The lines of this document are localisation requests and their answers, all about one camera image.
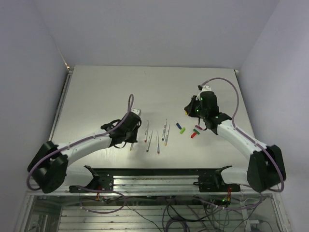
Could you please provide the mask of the red marker pen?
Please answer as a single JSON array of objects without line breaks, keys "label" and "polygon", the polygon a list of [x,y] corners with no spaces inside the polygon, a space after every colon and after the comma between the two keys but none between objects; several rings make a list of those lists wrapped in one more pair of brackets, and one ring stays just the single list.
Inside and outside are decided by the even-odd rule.
[{"label": "red marker pen", "polygon": [[146,128],[145,128],[145,138],[144,138],[144,142],[147,142],[148,139],[148,131],[149,131],[149,120],[147,120],[147,124],[146,124]]}]

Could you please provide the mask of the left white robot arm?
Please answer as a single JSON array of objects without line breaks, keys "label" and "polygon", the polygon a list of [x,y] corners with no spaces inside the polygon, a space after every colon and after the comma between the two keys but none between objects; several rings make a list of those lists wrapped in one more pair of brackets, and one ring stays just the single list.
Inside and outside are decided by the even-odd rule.
[{"label": "left white robot arm", "polygon": [[116,147],[121,143],[136,143],[141,125],[141,110],[132,109],[123,120],[101,126],[98,132],[80,141],[60,146],[52,141],[44,143],[31,163],[28,172],[39,189],[51,193],[63,184],[69,165],[95,151]]}]

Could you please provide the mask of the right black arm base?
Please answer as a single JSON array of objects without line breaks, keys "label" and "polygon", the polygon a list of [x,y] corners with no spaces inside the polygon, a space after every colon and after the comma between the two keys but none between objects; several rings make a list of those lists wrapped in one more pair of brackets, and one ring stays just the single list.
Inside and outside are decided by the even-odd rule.
[{"label": "right black arm base", "polygon": [[227,184],[221,175],[222,171],[231,167],[232,165],[219,169],[196,169],[198,179],[193,185],[198,186],[199,192],[240,192],[239,184]]}]

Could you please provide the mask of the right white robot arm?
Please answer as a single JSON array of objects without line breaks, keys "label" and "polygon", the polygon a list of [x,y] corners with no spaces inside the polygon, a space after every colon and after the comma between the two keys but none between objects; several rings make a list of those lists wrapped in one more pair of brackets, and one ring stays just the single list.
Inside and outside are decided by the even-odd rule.
[{"label": "right white robot arm", "polygon": [[228,141],[248,161],[247,169],[228,165],[219,169],[213,179],[213,187],[224,191],[230,184],[246,185],[258,193],[272,190],[275,185],[284,188],[286,171],[281,149],[277,145],[264,144],[234,122],[234,118],[220,112],[217,97],[210,86],[198,86],[199,93],[184,108],[189,117],[198,118],[205,130],[212,131]]}]

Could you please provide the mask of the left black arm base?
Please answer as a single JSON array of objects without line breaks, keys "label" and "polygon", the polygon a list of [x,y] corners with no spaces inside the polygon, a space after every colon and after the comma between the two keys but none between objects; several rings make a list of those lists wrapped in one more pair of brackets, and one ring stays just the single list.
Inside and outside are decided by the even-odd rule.
[{"label": "left black arm base", "polygon": [[70,193],[86,192],[111,192],[113,190],[114,178],[107,172],[98,173],[89,165],[85,165],[83,171],[73,172],[69,186]]}]

